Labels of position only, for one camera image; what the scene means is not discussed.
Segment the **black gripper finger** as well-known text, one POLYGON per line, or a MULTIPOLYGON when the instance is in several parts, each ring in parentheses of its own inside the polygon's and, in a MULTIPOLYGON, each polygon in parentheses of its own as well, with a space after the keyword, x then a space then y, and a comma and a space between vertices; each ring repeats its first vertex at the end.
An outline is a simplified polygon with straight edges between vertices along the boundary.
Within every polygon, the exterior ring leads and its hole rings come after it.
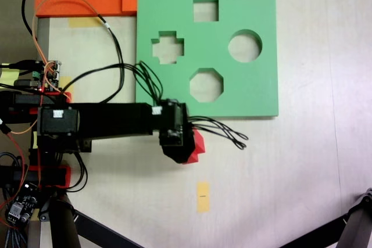
POLYGON ((194 132, 190 127, 179 130, 161 130, 163 154, 178 164, 186 163, 195 150, 194 132))

